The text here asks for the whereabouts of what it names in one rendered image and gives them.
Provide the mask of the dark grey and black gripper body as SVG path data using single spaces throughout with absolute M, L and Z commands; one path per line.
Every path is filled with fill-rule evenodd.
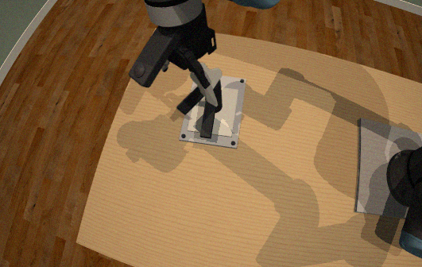
M 158 26 L 164 31 L 173 32 L 180 29 L 180 32 L 182 32 L 183 36 L 172 51 L 168 61 L 183 70 L 188 69 L 188 63 L 186 60 L 188 60 L 191 56 L 193 60 L 198 60 L 206 53 L 210 55 L 217 49 L 215 31 L 207 26 L 207 16 L 204 3 L 202 3 L 202 6 L 203 8 L 201 14 L 199 14 L 199 16 L 192 21 L 185 23 L 184 25 L 178 25 L 174 27 Z M 211 42 L 212 37 L 214 40 L 213 47 Z

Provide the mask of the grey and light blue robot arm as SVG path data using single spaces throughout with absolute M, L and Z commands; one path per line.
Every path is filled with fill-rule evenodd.
M 280 0 L 228 1 L 267 10 Z M 162 27 L 188 23 L 198 17 L 203 8 L 202 0 L 144 0 L 144 3 L 150 21 Z M 182 36 L 180 31 L 164 31 L 157 26 L 129 76 L 142 87 L 150 87 Z M 389 161 L 386 177 L 393 198 L 409 207 L 399 244 L 402 249 L 422 258 L 422 146 L 395 154 Z

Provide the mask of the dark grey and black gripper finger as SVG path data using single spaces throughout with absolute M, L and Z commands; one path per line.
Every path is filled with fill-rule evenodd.
M 199 87 L 206 101 L 213 106 L 218 106 L 213 90 L 222 77 L 222 71 L 219 68 L 209 69 L 205 63 L 200 63 L 196 59 L 193 60 L 192 56 L 186 61 L 190 77 Z
M 166 60 L 166 62 L 165 62 L 165 64 L 164 64 L 164 66 L 163 66 L 163 67 L 162 67 L 162 69 L 161 69 L 163 72 L 166 72 L 166 71 L 167 71 L 167 69 L 168 69 L 168 65 L 169 65 L 169 62 L 170 62 L 170 61 Z

